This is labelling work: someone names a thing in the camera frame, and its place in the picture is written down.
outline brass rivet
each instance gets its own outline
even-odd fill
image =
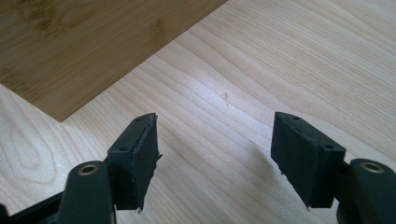
[[[380,165],[377,165],[377,164],[375,164],[373,162],[369,162],[369,161],[362,162],[361,167],[367,171],[372,172],[372,173],[382,174],[385,172],[384,168],[382,168]]]
[[[88,164],[88,165],[85,165],[85,166],[79,168],[78,174],[79,175],[91,175],[91,174],[95,173],[98,169],[99,169],[99,167],[97,165]]]

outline wood grain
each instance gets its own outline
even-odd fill
[[[0,84],[62,121],[225,1],[0,1]]]
[[[120,223],[336,223],[337,203],[307,211],[271,160],[274,112],[396,170],[394,24],[392,1],[229,1],[62,123],[2,87],[0,203],[57,193],[156,112],[163,158]]]

